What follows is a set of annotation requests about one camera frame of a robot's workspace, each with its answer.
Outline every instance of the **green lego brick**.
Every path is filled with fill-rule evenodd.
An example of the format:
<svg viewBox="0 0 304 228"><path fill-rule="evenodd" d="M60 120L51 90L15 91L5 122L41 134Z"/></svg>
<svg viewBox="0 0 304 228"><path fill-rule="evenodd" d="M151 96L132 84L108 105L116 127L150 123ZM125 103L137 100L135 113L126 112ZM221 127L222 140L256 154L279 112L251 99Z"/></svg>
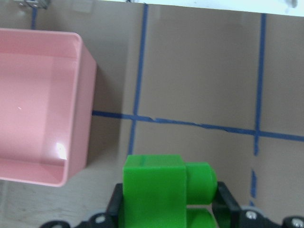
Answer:
<svg viewBox="0 0 304 228"><path fill-rule="evenodd" d="M214 198L217 180L207 163L184 163L179 155L132 155L123 174L125 228L196 228L202 222L215 228L204 210L187 209Z"/></svg>

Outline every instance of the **pink tray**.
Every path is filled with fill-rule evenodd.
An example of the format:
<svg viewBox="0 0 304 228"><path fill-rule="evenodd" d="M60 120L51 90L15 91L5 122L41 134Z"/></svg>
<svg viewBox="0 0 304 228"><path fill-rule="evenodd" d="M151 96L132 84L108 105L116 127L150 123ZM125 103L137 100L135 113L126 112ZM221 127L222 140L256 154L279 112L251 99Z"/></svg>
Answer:
<svg viewBox="0 0 304 228"><path fill-rule="evenodd" d="M85 167L95 71L76 33L0 29L0 179L59 187Z"/></svg>

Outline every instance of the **metal bracket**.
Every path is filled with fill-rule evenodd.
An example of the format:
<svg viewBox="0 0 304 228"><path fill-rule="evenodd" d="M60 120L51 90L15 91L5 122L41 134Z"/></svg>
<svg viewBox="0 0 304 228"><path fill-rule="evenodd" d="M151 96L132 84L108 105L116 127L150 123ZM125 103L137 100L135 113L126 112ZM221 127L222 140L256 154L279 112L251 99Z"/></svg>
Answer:
<svg viewBox="0 0 304 228"><path fill-rule="evenodd" d="M14 0L20 7L47 9L51 0Z"/></svg>

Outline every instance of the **pink box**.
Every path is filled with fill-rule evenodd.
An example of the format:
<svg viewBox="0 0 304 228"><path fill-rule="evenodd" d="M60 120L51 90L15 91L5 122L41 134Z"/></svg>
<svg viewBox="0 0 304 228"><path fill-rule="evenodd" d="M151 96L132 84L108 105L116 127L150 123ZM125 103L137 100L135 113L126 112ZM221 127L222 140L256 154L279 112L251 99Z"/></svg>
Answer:
<svg viewBox="0 0 304 228"><path fill-rule="evenodd" d="M95 75L76 33L0 28L0 179L59 187L86 166Z"/></svg>

